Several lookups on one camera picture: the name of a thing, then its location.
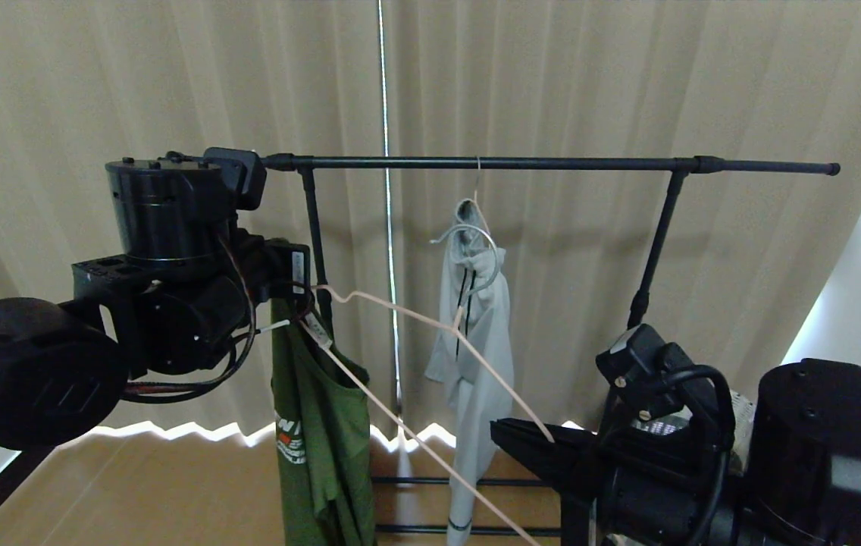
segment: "gray garment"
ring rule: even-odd
[[[458,204],[455,224],[481,224],[472,201]],[[448,241],[440,284],[440,321],[452,324],[458,311],[459,299],[468,311],[468,294],[473,286],[481,286],[501,267],[504,249],[498,249],[499,263],[494,253],[476,231],[456,231]],[[473,294],[469,314],[461,321],[461,331],[507,384],[515,383],[515,370],[508,335],[510,315],[508,282],[497,275],[486,289]],[[468,349],[459,346],[458,338],[441,331],[430,355],[424,376],[441,381],[447,390],[448,404],[457,411],[457,449],[454,469],[468,483],[476,483],[494,457],[497,446],[490,439],[490,422],[511,417],[511,395]],[[450,525],[447,544],[461,546],[468,541],[474,495],[451,479]]]

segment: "green shirt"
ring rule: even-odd
[[[289,317],[272,301],[272,321]],[[335,353],[367,384],[367,370]],[[272,332],[272,394],[286,544],[376,544],[367,395],[298,325]]]

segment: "curtain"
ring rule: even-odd
[[[0,2],[0,297],[69,300],[71,263],[121,252],[104,171],[121,156],[208,146],[380,155],[377,28],[370,2]],[[382,174],[316,178],[327,273],[386,297]],[[299,177],[270,173],[261,208],[241,224],[308,244]],[[340,349],[389,400],[389,315],[355,304],[334,314]],[[271,424],[270,337],[213,393],[121,402],[105,424]]]
[[[756,397],[861,210],[861,3],[385,3],[394,155],[840,162],[837,177],[687,178],[645,321]],[[437,314],[444,231],[474,171],[393,172],[402,304]],[[507,249],[516,388],[594,425],[594,364],[625,329],[668,173],[486,171]],[[424,379],[434,332],[404,322],[403,415],[451,428]]]

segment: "black clothes rack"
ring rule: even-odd
[[[683,189],[684,180],[690,175],[701,175],[731,172],[764,172],[764,173],[802,173],[835,176],[841,169],[838,163],[801,163],[801,162],[746,162],[746,160],[727,160],[711,155],[695,155],[693,158],[418,158],[417,156],[313,156],[293,155],[292,153],[275,153],[265,156],[263,165],[267,169],[283,172],[299,172],[302,176],[302,186],[305,190],[306,210],[309,215],[310,237],[312,252],[316,263],[316,278],[320,284],[326,284],[326,265],[323,257],[323,240],[319,224],[319,208],[316,204],[316,182],[313,170],[316,169],[489,169],[489,170],[545,170],[545,171],[668,171],[669,181],[666,184],[666,198],[663,200],[662,211],[653,235],[653,244],[646,259],[646,267],[629,305],[627,328],[633,328],[642,322],[643,315],[650,304],[650,286],[659,264],[666,232],[673,211],[676,208],[677,197]],[[333,300],[327,291],[319,294],[320,315],[327,326],[333,329]],[[603,426],[609,425],[612,418],[611,410],[615,405],[617,395],[614,387],[610,386],[606,398]],[[393,407],[400,408],[400,400],[393,401]],[[448,478],[428,477],[373,477],[374,484],[435,484],[445,485]],[[499,487],[549,487],[538,480],[489,480],[478,482],[479,486]],[[559,536],[563,546],[587,545],[589,543],[589,507],[579,506],[561,497],[561,528],[559,529],[525,529],[533,536]],[[398,533],[444,533],[445,526],[377,526],[379,532]],[[487,528],[473,526],[472,535],[516,535],[510,528]]]

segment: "horizontal rod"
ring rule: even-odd
[[[400,477],[400,476],[373,476],[374,484],[414,484],[414,485],[447,485],[451,478],[427,478],[427,477]],[[512,480],[501,478],[482,478],[478,480],[480,486],[496,487],[552,487],[541,480]]]
[[[275,153],[261,160],[276,171],[302,169],[503,169],[551,171],[687,171],[705,174],[719,171],[807,173],[834,176],[838,163],[733,162],[698,155],[695,158],[418,158],[417,156],[331,156]]]
[[[562,536],[559,528],[524,528],[531,536]],[[409,535],[445,535],[447,526],[398,526],[377,525],[376,532],[408,533]],[[472,526],[472,535],[517,536],[514,529],[505,526]]]

